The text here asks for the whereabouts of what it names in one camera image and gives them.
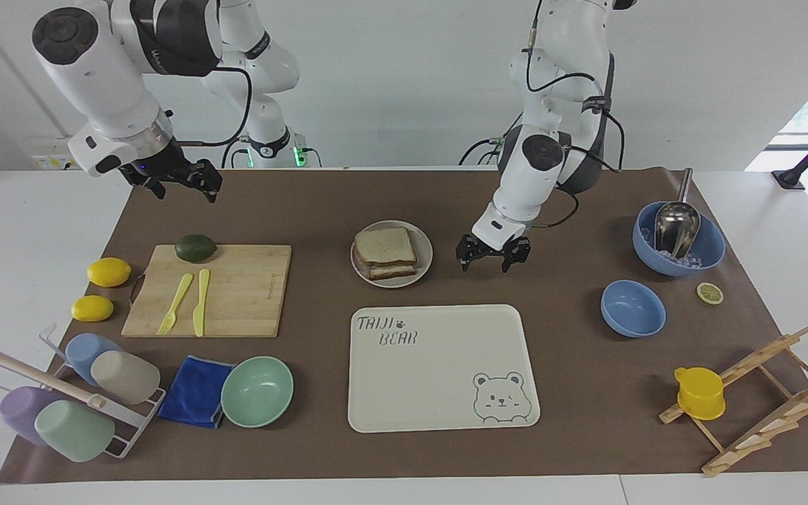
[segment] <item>purple cup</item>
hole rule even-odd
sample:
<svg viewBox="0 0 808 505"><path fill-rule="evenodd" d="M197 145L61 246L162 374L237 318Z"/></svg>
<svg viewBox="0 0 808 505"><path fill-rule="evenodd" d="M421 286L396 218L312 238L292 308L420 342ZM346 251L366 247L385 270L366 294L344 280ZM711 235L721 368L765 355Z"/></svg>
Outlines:
<svg viewBox="0 0 808 505"><path fill-rule="evenodd" d="M47 445L36 433L33 423L39 412L49 403L64 400L64 397L47 389L22 386L6 394L0 403L0 415L11 429L33 445Z"/></svg>

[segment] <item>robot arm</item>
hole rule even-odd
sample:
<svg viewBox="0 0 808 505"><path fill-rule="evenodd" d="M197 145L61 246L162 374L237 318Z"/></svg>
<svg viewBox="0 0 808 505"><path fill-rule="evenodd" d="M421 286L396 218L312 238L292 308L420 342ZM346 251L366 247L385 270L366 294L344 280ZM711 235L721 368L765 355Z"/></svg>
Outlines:
<svg viewBox="0 0 808 505"><path fill-rule="evenodd" d="M539 47L534 47L533 25L530 47L510 64L511 79L523 97L523 124L504 136L500 186L472 234L457 247L464 271L484 256L503 256L504 272L525 262L530 242L524 235L551 192L557 187L573 194L586 191L600 178L602 166L594 158L602 157L613 71L606 22L613 9L634 3L539 2ZM567 132L561 123L570 109L581 112L578 128Z"/></svg>
<svg viewBox="0 0 808 505"><path fill-rule="evenodd" d="M166 192L162 182L176 182L215 201L222 177L208 160L186 160L141 74L208 76L224 57L222 37L238 44L257 38L251 51L267 38L269 51L269 36L257 31L260 21L249 1L222 3L224 29L218 6L218 0L115 0L110 6L80 0L39 19L33 29L36 57L89 119L68 142L86 172L98 176L119 169L126 181L158 198ZM253 17L234 9L250 9ZM243 95L247 103L247 88Z"/></svg>
<svg viewBox="0 0 808 505"><path fill-rule="evenodd" d="M244 70L251 77L249 96L244 82L231 74L202 78L205 87L243 111L249 105L245 137L249 156L257 167L300 166L295 132L285 124L282 109L267 93L297 86L300 72L295 57L270 38L251 0L224 0L220 4L220 31L227 50L222 67Z"/></svg>

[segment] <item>brown table mat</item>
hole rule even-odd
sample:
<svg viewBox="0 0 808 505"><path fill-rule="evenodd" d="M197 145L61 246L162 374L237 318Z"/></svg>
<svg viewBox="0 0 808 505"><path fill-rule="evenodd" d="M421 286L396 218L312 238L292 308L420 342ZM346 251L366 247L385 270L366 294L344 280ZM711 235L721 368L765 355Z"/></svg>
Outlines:
<svg viewBox="0 0 808 505"><path fill-rule="evenodd" d="M156 244L188 233L205 233L218 243L291 244L278 338L122 339L129 288L93 286L90 293L116 300L114 316L104 323L73 322L65 341L80 332L114 339L158 365L166 388L189 354L226 362L276 356L295 375L295 398L286 414L263 429L224 421L216 431L156 418L122 461L102 456L74 464L17 438L0 483L696 473L715 456L712 445L687 417L668 426L657 419L675 402L674 368L721 371L779 336L732 250L715 269L686 279L650 271L635 256L635 215L650 201L673 198L679 173L604 173L593 191L580 195L581 210L573 220L532 231L529 262L507 275L498 259L474 263L467 273L455 259L459 237L497 186L496 173L223 173L216 205L174 186L165 201L135 189L105 255L124 258L139 272ZM695 189L690 202L711 215ZM555 194L541 221L557 220L571 205ZM429 235L435 262L422 281L381 290L352 271L353 237L378 220L405 220ZM647 284L663 298L668 313L663 332L626 339L606 326L600 294L618 278ZM698 300L694 288L700 281L720 285L725 303L709 307ZM541 400L538 424L370 435L349 427L352 314L361 307L432 304L512 304L520 311ZM769 369L786 386L808 386L789 358L774 359ZM395 384L389 384L389 393L395 394ZM754 372L728 388L727 402L727 414L708 423L724 444L780 405L783 396ZM808 417L801 429L774 442L732 472L808 470Z"/></svg>

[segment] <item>table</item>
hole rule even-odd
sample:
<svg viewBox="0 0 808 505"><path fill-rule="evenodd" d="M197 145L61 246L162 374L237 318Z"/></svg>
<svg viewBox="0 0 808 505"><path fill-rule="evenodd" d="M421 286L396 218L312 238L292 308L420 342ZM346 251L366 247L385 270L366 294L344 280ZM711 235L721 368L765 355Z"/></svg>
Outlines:
<svg viewBox="0 0 808 505"><path fill-rule="evenodd" d="M780 191L767 175L753 173L699 173L696 183L720 220L728 239L747 269L754 285L772 312L783 332L792 332L808 323L808 197L804 193ZM51 314L63 314L58 320L64 330L69 320L65 307L69 307L76 294L86 286L83 268L90 257L99 255L110 230L116 223L128 188L119 177L106 176L93 180L83 173L0 173L0 299L11 294L15 300L9 317L0 317L0 348L10 349L33 365L44 367L49 355L26 335L27 328L41 328L51 321ZM739 211L742 198L745 205L756 211L744 215ZM39 220L46 218L50 229L58 229L58 239L42 232ZM799 237L789 240L788 237ZM9 250L22 245L20 255ZM799 264L797 269L788 265ZM76 271L76 277L65 278L64 272ZM36 291L44 291L41 297ZM798 353L808 361L808 341L802 342ZM0 371L3 383L20 384L17 377ZM12 435L0 422L0 463L4 458ZM637 503L655 502L659 494L664 502L674 501L674 494L657 492L669 486L694 487L685 493L692 502L703 503L722 493L737 490L751 493L757 483L763 486L757 492L760 498L774 498L772 502L790 502L794 490L808 489L808 473L780 474L727 474L715 480L700 476L594 476L594 477L541 477L535 479L435 479L435 480L334 480L333 482L268 483L122 483L108 485L108 493L96 493L102 502L109 502L126 493L157 492L168 496L174 492L189 496L235 496L249 499L256 492L263 497L294 498L296 502L324 501L326 496L339 493L340 502L346 497L365 496L381 501L443 501L443 496L458 499L477 498L479 502L492 502L496 497L508 499L523 496L532 501L545 501L545 497L574 496L570 502ZM20 491L24 486L0 487L0 501L21 496L22 499L40 499L71 492L83 493L94 485L26 486L33 493Z"/></svg>

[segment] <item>yellow pitcher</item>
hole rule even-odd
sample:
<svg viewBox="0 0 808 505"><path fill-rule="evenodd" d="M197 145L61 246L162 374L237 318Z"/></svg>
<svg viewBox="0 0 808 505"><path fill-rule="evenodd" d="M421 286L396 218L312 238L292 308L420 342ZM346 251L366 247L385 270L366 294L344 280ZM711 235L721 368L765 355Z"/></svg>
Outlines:
<svg viewBox="0 0 808 505"><path fill-rule="evenodd" d="M700 421L713 421L725 413L725 385L708 368L677 368L679 406L687 415Z"/></svg>

